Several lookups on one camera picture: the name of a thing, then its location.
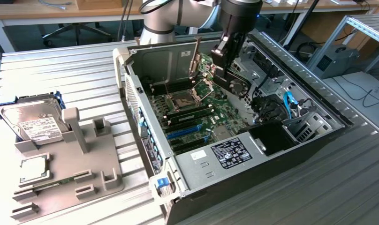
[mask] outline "blue pcie slot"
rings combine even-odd
[[[190,133],[194,133],[194,132],[198,132],[200,131],[200,128],[201,128],[201,124],[196,125],[194,127],[192,128],[188,128],[185,130],[181,130],[176,133],[172,133],[169,135],[166,135],[166,139],[172,139],[174,137],[180,137],[180,136],[184,136],[186,134],[190,134]]]

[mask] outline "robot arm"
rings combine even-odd
[[[148,0],[146,2],[144,8],[149,8],[150,13],[144,15],[141,45],[173,41],[174,25],[206,28],[213,24],[218,12],[222,35],[218,45],[210,52],[216,68],[213,82],[232,94],[242,97],[250,84],[230,73],[228,68],[238,54],[245,35],[254,27],[261,0]],[[161,4],[164,5],[157,10],[150,10]]]

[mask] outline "power supply label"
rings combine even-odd
[[[61,132],[53,117],[18,123],[30,140],[34,142],[59,137]]]
[[[252,156],[238,138],[216,144],[210,148],[224,169],[229,169],[252,159]]]

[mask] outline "computer component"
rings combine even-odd
[[[200,41],[198,51],[193,42],[120,51],[129,52],[125,107],[166,224],[301,163],[347,126],[340,112],[299,79],[296,62],[280,61],[252,35],[228,68],[249,89],[238,97],[214,85],[208,52],[216,42]],[[189,64],[194,72],[188,77]]]
[[[0,103],[0,119],[13,130],[18,141],[31,140],[37,145],[62,140],[61,133],[70,130],[61,120],[63,109],[61,94],[14,97]]]
[[[320,49],[321,48],[317,48],[315,50],[307,65],[312,62],[313,56]],[[349,68],[357,57],[359,52],[356,49],[349,48],[345,45],[332,45],[328,47],[312,72],[320,79],[343,75],[345,69]]]

